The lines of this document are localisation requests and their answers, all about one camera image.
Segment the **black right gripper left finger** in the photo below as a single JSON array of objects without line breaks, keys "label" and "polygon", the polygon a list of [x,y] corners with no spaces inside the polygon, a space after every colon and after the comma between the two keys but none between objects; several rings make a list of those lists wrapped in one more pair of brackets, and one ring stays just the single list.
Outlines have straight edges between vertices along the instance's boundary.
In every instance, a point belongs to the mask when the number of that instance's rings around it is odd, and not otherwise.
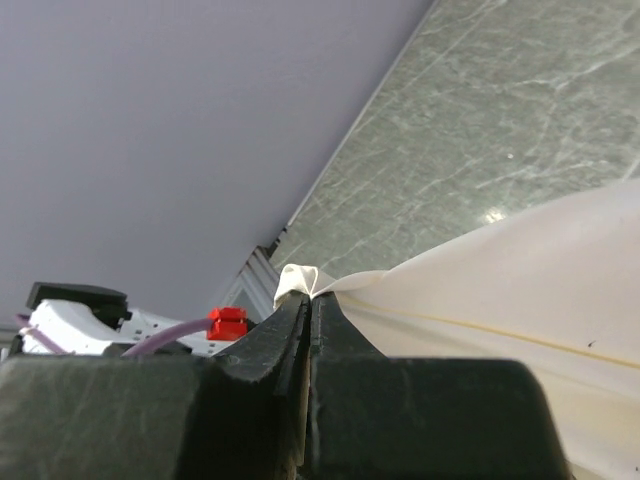
[{"label": "black right gripper left finger", "polygon": [[212,358],[16,355],[5,479],[292,479],[304,461],[309,300]]}]

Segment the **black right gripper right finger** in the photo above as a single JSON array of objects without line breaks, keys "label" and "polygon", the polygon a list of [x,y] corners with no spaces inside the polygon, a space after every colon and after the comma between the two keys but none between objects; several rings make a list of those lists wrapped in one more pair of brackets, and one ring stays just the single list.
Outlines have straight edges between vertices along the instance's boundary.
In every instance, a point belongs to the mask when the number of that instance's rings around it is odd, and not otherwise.
[{"label": "black right gripper right finger", "polygon": [[311,303],[315,479],[566,479],[542,387],[505,359],[392,358],[336,297]]}]

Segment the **cream satin pillowcase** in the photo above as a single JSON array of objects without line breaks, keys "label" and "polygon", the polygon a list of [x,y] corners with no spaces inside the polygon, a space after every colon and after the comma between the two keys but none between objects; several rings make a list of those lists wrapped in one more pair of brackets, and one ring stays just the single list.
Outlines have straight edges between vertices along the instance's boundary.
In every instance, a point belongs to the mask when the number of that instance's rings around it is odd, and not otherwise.
[{"label": "cream satin pillowcase", "polygon": [[576,477],[639,475],[639,183],[526,210],[392,269],[289,264],[274,300],[334,294],[389,356],[506,357],[541,383]]}]

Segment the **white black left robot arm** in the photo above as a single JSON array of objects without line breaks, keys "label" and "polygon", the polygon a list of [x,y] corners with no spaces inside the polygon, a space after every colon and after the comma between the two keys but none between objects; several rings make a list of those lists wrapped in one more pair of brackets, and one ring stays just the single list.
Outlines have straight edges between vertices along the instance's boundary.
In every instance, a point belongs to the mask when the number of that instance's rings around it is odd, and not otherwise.
[{"label": "white black left robot arm", "polygon": [[26,301],[28,315],[4,358],[17,354],[212,356],[225,348],[209,340],[207,319],[179,321],[133,308],[123,292],[83,284],[36,282]]}]

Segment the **aluminium frame rail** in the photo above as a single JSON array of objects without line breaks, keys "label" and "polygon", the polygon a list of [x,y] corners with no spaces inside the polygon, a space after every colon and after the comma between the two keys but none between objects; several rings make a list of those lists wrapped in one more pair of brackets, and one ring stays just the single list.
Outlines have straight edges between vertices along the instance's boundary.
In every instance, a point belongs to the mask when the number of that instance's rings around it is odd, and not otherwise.
[{"label": "aluminium frame rail", "polygon": [[257,247],[231,284],[224,304],[247,311],[249,319],[260,323],[274,311],[273,301],[279,274],[263,247]]}]

